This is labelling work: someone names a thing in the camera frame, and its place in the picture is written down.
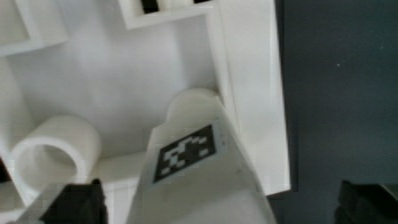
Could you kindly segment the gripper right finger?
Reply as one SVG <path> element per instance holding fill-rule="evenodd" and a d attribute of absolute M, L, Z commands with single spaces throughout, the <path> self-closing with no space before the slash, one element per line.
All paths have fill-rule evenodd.
<path fill-rule="evenodd" d="M 398 224 L 398 184 L 341 182 L 334 224 Z"/>

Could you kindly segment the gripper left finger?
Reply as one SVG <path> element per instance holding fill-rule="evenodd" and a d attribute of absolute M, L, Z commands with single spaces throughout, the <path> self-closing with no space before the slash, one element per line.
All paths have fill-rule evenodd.
<path fill-rule="evenodd" d="M 109 224 L 101 181 L 53 184 L 41 192 L 16 224 Z"/>

